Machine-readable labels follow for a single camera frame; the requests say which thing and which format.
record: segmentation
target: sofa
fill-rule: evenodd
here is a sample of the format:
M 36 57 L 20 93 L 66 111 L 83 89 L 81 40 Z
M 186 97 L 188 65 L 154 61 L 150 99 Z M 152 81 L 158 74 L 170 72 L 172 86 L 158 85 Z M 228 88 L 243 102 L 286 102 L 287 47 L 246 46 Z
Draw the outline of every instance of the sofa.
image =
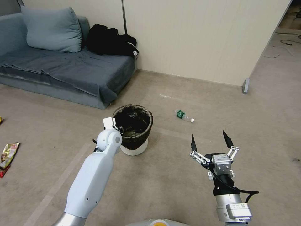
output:
M 90 52 L 85 47 L 88 21 L 77 18 L 82 49 L 64 53 L 29 47 L 21 13 L 1 16 L 0 83 L 105 109 L 135 73 L 137 59 Z

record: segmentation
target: white trash can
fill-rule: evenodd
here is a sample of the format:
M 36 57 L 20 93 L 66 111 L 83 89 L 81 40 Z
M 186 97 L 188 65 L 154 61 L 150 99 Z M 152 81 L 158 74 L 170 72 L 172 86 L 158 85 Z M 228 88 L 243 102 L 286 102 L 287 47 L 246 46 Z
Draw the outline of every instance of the white trash can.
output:
M 122 132 L 120 149 L 131 156 L 144 152 L 153 125 L 152 113 L 140 105 L 125 105 L 118 108 L 112 117 Z

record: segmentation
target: sofa cushion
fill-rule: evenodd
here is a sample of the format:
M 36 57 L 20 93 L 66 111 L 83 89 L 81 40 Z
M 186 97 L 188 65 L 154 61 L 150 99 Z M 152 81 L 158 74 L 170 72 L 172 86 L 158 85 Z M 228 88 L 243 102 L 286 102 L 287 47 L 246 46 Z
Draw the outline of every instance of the sofa cushion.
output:
M 60 52 L 79 52 L 82 33 L 71 7 L 60 10 L 31 9 L 21 6 L 27 27 L 27 44 Z

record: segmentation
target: wall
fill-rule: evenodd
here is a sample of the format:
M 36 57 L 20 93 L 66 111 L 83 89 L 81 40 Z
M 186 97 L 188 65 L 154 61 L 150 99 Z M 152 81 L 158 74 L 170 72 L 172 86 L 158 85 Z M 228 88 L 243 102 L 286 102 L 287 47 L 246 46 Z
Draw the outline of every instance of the wall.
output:
M 0 0 L 0 1 L 1 1 L 0 16 L 19 13 L 21 11 L 17 0 Z
M 121 0 L 23 0 L 32 8 L 61 9 L 72 7 L 77 15 L 88 18 L 90 26 L 103 24 L 124 33 Z
M 290 0 L 124 0 L 138 68 L 242 85 Z M 121 0 L 24 0 L 37 8 L 72 6 L 123 33 Z

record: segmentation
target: snack wrapper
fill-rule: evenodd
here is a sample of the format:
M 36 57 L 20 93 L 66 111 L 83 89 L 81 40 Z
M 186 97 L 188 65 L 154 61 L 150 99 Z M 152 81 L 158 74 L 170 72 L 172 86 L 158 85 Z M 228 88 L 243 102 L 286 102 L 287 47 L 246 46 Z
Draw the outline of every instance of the snack wrapper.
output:
M 0 170 L 0 178 L 4 177 L 4 174 L 6 171 L 10 168 L 10 165 L 8 165 L 4 170 Z
M 10 163 L 12 162 L 13 158 L 15 157 L 15 154 L 17 153 L 18 147 L 20 142 L 7 144 L 3 152 L 1 154 L 1 162 L 0 162 L 0 170 L 5 170 Z

